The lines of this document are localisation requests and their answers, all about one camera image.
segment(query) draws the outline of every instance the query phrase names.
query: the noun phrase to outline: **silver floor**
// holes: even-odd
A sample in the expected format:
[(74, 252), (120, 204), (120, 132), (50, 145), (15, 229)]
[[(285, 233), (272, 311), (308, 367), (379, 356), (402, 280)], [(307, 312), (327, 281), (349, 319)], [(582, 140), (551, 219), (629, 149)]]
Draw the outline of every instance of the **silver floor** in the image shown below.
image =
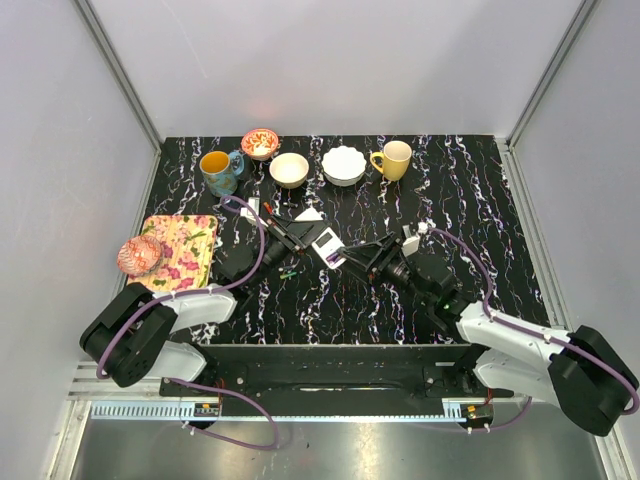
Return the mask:
[[(498, 405), (497, 420), (516, 412), (515, 405)], [(266, 423), (229, 422), (212, 428), (245, 441), (271, 441)], [(594, 438), (550, 405), (534, 405), (505, 431), (471, 437), (415, 424), (290, 423), (280, 428), (284, 447), (258, 452), (191, 436), (174, 422), (89, 420), (72, 478), (606, 478)]]

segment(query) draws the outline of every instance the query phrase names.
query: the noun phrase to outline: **metal frame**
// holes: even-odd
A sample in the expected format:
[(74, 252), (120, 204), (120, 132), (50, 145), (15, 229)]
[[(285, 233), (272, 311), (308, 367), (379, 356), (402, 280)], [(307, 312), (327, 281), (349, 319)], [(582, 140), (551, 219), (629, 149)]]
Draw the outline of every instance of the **metal frame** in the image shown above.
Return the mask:
[(544, 240), (540, 222), (533, 208), (529, 189), (524, 181), (522, 169), (517, 156), (507, 145), (507, 140), (496, 139), (504, 172), (509, 181), (513, 201), (518, 212), (518, 219), (522, 225), (525, 241), (531, 255), (534, 271), (545, 300), (544, 305), (552, 326), (571, 329), (571, 315), (560, 291), (558, 278), (555, 274), (547, 244)]
[[(103, 55), (146, 137), (156, 150), (154, 164), (149, 172), (141, 204), (132, 228), (132, 235), (135, 235), (139, 231), (144, 218), (145, 206), (160, 160), (163, 139), (126, 74), (90, 0), (72, 0), (72, 3), (76, 6), (78, 14), (96, 42), (100, 53)], [(531, 259), (538, 275), (540, 288), (546, 300), (545, 306), (549, 319), (552, 325), (567, 328), (571, 327), (571, 315), (563, 299), (514, 147), (522, 137), (562, 63), (599, 3), (600, 0), (582, 1), (511, 134), (506, 139), (496, 139)], [(114, 286), (114, 295), (120, 290), (123, 282), (124, 277), (118, 279)], [(59, 432), (58, 442), (55, 445), (51, 465), (45, 478), (51, 480), (69, 480), (71, 478), (86, 422), (91, 411), (92, 400), (104, 400), (105, 398), (111, 400), (158, 400), (161, 398), (158, 395), (159, 386), (159, 380), (145, 380), (128, 389), (120, 389), (115, 384), (99, 382), (95, 379), (94, 362), (81, 362), (68, 400), (64, 405), (64, 412), (57, 430)], [(597, 446), (609, 479), (637, 479), (618, 426), (614, 428), (608, 437), (597, 438)]]
[(89, 30), (89, 33), (93, 37), (98, 50), (102, 54), (105, 63), (109, 67), (109, 70), (113, 74), (113, 78), (120, 87), (120, 90), (127, 100), (127, 103), (131, 107), (134, 116), (140, 123), (140, 127), (142, 127), (145, 136), (147, 137), (151, 145), (153, 145), (153, 148), (156, 151), (159, 151), (164, 139), (158, 133), (158, 130), (151, 120), (151, 117), (140, 101), (140, 97), (133, 87), (129, 76), (124, 70), (122, 62), (120, 61), (120, 58), (113, 48), (113, 44), (111, 43), (111, 40), (109, 40), (106, 30), (104, 29), (102, 22), (100, 22), (100, 19), (98, 18), (98, 15), (91, 5), (90, 0), (71, 1), (75, 5), (78, 14), (84, 21), (87, 29)]
[(583, 0), (578, 7), (578, 10), (571, 19), (571, 23), (569, 23), (567, 30), (560, 40), (560, 44), (556, 48), (556, 51), (553, 52), (551, 60), (547, 64), (542, 77), (540, 77), (536, 88), (533, 90), (533, 94), (522, 111), (520, 118), (518, 118), (516, 125), (507, 137), (508, 145), (515, 146), (520, 140), (520, 137), (522, 137), (522, 133), (527, 128), (531, 117), (538, 108), (538, 105), (542, 101), (545, 93), (547, 93), (547, 89), (551, 85), (551, 82), (553, 82), (560, 66), (564, 63), (567, 55), (569, 55), (571, 48), (576, 43), (576, 40), (589, 21), (589, 18), (591, 18), (591, 15), (598, 4), (600, 4), (600, 1), (601, 0)]

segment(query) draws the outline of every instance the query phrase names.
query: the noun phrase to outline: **floral placemat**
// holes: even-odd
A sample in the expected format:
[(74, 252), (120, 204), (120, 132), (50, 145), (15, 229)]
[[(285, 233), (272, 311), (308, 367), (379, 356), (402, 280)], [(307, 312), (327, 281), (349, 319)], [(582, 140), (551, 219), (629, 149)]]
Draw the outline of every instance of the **floral placemat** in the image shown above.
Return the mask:
[(156, 237), (163, 258), (153, 271), (129, 277), (156, 292), (201, 288), (207, 285), (213, 259), (218, 220), (211, 215), (154, 215), (142, 225), (140, 235)]

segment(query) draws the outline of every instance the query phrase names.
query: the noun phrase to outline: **beige bowl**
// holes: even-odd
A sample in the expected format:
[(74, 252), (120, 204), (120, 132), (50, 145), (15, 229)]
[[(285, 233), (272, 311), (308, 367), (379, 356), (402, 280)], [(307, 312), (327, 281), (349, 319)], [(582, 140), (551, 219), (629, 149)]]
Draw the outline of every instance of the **beige bowl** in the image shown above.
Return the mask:
[(281, 187), (297, 188), (307, 179), (309, 162), (297, 153), (282, 153), (269, 165), (269, 173)]

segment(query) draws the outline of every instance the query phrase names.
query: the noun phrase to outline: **blue mug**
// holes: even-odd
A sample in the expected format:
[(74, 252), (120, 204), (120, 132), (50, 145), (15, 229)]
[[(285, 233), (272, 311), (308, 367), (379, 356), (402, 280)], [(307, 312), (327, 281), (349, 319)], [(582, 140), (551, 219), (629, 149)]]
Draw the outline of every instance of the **blue mug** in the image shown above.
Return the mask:
[(200, 160), (200, 171), (213, 195), (231, 195), (238, 188), (238, 176), (244, 171), (244, 158), (239, 152), (230, 155), (209, 152)]

